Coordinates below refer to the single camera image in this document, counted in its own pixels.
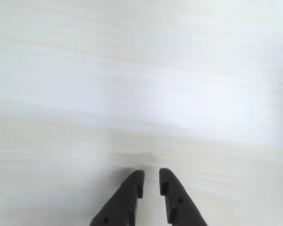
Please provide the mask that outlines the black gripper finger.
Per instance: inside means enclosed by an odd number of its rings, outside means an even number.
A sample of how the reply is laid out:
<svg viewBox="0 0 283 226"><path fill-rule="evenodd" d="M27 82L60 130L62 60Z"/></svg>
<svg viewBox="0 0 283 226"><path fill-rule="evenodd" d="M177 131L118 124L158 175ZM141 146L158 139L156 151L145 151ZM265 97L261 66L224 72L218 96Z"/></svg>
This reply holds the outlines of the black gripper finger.
<svg viewBox="0 0 283 226"><path fill-rule="evenodd" d="M145 173L132 172L92 219L91 226L135 226L138 200L143 197Z"/></svg>
<svg viewBox="0 0 283 226"><path fill-rule="evenodd" d="M167 222L173 226L206 226L207 223L176 175L159 170L160 195L165 197Z"/></svg>

